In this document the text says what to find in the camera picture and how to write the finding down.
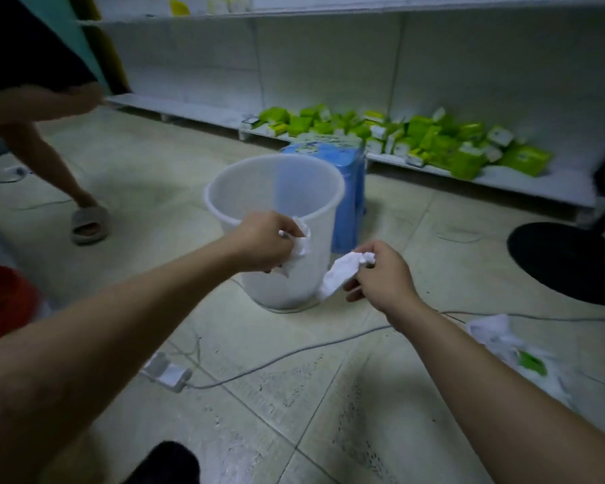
red bucket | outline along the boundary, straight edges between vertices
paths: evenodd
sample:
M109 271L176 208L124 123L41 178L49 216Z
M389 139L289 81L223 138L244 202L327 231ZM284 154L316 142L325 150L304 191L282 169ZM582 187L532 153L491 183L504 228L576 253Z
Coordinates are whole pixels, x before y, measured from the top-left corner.
M13 268L0 267L0 337L29 323L39 300L27 279Z

blue plastic stool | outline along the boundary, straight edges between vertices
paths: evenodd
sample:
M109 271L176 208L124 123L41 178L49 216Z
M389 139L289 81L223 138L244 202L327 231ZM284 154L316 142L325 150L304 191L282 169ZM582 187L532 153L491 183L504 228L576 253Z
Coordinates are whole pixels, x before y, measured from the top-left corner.
M283 154L309 154L332 163L345 178L345 198L336 209L331 252L349 253L359 243L361 218L365 213L365 155L363 146L319 141L297 143L285 147Z

black round base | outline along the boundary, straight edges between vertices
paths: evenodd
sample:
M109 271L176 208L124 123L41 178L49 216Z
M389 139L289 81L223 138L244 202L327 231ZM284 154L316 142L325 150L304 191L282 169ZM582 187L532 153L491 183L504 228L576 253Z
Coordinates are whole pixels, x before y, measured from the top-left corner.
M534 279L574 299L605 306L605 238L556 223L518 227L508 252Z

black shorts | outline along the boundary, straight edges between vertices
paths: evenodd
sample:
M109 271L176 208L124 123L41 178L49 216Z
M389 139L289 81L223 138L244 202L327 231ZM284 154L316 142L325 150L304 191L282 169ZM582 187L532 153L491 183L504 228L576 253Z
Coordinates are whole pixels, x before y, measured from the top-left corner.
M0 90L64 91L96 81L83 60L19 0L0 0Z

human arm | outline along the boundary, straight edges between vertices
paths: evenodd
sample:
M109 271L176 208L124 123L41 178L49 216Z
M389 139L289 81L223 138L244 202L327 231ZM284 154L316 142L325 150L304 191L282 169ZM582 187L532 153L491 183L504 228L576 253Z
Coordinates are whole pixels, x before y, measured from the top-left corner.
M496 483L605 483L604 433L424 303L387 244L357 251L374 252L376 264L346 284L348 300L368 299L412 343Z
M87 427L209 292L269 270L302 233L254 213L232 233L0 339L0 483L23 482Z

